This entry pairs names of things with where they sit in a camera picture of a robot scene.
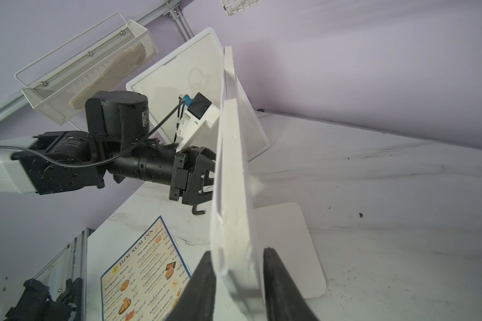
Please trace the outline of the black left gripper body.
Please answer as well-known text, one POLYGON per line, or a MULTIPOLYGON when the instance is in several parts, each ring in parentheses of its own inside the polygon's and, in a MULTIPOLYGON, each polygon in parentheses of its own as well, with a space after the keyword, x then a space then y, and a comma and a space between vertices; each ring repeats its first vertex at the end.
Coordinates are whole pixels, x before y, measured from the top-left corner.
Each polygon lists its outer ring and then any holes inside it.
POLYGON ((216 154, 206 147, 188 147, 176 152, 171 176, 170 195, 172 201, 182 200, 184 205, 198 206, 212 200, 213 186, 210 173, 215 171, 216 154))

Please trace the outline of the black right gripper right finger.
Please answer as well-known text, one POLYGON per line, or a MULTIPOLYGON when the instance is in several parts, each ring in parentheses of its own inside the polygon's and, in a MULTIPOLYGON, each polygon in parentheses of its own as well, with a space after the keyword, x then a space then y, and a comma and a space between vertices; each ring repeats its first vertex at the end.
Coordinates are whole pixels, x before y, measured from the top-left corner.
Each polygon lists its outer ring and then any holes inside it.
POLYGON ((319 319, 305 302, 277 251, 263 251, 266 315, 268 320, 319 319))

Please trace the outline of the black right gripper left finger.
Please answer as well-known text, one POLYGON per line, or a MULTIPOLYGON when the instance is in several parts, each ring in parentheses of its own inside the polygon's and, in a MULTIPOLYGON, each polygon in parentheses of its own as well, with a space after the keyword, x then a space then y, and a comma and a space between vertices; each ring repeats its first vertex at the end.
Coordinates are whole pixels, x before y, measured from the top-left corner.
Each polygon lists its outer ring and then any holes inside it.
POLYGON ((165 321, 200 320, 214 318, 216 298, 216 275, 212 266, 210 251, 199 261, 186 289, 165 321))

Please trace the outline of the large dim sum menu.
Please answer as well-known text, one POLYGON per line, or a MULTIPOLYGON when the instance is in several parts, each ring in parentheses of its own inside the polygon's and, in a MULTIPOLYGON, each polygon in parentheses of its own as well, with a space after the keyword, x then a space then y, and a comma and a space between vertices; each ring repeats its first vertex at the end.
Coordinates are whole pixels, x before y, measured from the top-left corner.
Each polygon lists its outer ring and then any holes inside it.
POLYGON ((103 320, 165 320, 191 271, 162 217, 101 276, 103 320))

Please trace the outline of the large white board front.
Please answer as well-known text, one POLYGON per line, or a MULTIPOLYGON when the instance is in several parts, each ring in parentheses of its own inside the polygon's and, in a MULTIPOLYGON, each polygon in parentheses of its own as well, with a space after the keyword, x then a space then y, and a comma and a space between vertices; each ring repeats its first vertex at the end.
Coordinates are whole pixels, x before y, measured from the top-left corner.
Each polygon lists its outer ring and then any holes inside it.
POLYGON ((212 265, 219 283, 248 320, 268 320, 265 248, 277 251, 305 302, 322 296, 327 284, 300 206, 290 202, 254 207, 229 47, 224 50, 224 77, 210 228, 212 265))

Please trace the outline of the large white board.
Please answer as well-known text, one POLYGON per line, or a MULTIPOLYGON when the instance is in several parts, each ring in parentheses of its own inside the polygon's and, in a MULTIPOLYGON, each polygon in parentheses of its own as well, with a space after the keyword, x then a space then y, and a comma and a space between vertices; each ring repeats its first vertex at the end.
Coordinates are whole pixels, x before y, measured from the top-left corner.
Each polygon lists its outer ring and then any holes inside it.
POLYGON ((212 265, 219 283, 248 320, 268 320, 265 248, 277 251, 305 302, 322 296, 327 284, 300 206, 290 202, 254 207, 229 47, 224 50, 224 77, 210 228, 212 265))
MULTIPOLYGON (((127 82, 126 89, 148 97, 150 121, 155 126, 177 105, 180 96, 193 98, 201 93, 219 108, 225 97, 224 83, 224 46, 214 29, 206 28, 127 82)), ((251 161, 265 152, 270 142, 239 79, 237 87, 240 125, 251 161)), ((159 129, 165 143, 174 141, 176 117, 175 113, 159 129)), ((201 128, 197 136, 192 145, 216 151, 218 124, 201 128)))

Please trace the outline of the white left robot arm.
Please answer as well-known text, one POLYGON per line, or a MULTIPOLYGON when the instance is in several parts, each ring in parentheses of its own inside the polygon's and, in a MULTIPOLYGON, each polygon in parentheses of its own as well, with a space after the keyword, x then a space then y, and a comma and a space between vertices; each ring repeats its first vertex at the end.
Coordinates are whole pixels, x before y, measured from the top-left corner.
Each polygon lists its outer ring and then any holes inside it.
POLYGON ((196 207, 211 200, 215 153, 161 144, 149 125, 148 97, 99 91, 85 104, 87 131, 45 132, 0 141, 0 193, 49 195, 104 187, 110 173, 167 185, 169 198, 196 207))

